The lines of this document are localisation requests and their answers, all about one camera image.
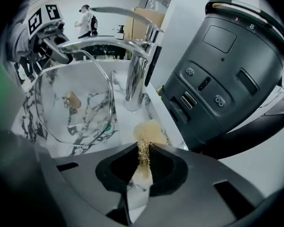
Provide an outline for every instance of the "glass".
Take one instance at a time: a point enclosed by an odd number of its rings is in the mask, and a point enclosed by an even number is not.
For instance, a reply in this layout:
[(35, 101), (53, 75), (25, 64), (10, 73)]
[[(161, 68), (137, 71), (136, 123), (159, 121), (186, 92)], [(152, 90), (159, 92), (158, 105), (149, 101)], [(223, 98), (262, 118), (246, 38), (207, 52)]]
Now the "glass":
[(112, 90), (96, 61), (44, 69), (35, 83), (37, 116), (57, 141), (88, 146), (110, 126)]

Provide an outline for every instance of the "cardboard box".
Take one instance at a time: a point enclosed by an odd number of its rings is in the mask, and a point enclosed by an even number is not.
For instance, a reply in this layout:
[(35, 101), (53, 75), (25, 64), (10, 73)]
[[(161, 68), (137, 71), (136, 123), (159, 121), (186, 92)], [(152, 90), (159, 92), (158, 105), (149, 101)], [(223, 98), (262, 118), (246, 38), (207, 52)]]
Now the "cardboard box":
[[(134, 11), (149, 20), (151, 20), (155, 25), (161, 27), (165, 14), (156, 12), (150, 9), (143, 9), (136, 7)], [(126, 39), (145, 39), (147, 26), (141, 22), (128, 17), (124, 26), (124, 38)]]

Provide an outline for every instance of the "person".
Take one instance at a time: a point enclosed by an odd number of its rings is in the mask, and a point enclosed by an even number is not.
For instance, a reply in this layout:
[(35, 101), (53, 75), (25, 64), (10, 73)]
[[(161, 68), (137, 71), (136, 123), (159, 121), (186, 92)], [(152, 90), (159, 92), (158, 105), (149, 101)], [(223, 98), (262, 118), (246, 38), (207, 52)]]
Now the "person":
[(88, 37), (91, 34), (91, 20), (92, 14), (89, 11), (89, 5), (83, 5), (79, 10), (82, 13), (81, 19), (75, 24), (75, 27), (80, 27), (78, 39)]

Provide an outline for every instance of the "chrome faucet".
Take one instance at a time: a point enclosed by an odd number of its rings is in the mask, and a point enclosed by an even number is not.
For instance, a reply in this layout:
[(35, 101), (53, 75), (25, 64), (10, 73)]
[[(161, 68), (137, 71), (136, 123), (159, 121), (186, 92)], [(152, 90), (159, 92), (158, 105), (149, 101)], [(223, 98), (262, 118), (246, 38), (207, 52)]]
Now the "chrome faucet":
[(162, 30), (149, 19), (127, 9), (102, 7), (91, 10), (126, 15), (138, 20), (147, 25), (145, 40), (118, 40), (110, 36), (95, 36), (74, 42), (65, 42), (58, 45), (58, 48), (63, 53), (75, 53), (87, 46), (108, 44), (130, 50), (132, 59), (128, 68), (124, 106), (129, 111), (136, 111), (141, 106), (145, 88), (149, 83), (150, 76), (160, 54), (161, 47), (156, 45), (155, 42), (158, 33), (162, 32)]

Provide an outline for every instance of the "button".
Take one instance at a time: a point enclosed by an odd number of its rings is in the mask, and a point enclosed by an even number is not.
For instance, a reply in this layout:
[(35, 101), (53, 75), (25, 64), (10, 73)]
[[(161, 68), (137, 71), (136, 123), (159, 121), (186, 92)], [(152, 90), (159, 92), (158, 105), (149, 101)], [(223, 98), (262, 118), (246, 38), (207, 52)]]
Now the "button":
[(223, 107), (225, 104), (225, 100), (220, 95), (216, 95), (214, 100), (219, 107)]
[(249, 24), (248, 24), (248, 26), (247, 26), (247, 29), (248, 29), (249, 31), (251, 31), (251, 32), (255, 33), (255, 32), (256, 32), (256, 30), (257, 30), (257, 27), (256, 27), (256, 25), (255, 25), (255, 24), (253, 24), (253, 23), (249, 23)]
[(189, 76), (193, 76), (194, 70), (191, 69), (190, 67), (188, 67), (188, 68), (186, 69), (186, 73), (187, 73)]
[(233, 23), (236, 23), (236, 24), (239, 24), (240, 23), (240, 18), (237, 17), (237, 16), (234, 16), (232, 17), (232, 20), (231, 20)]

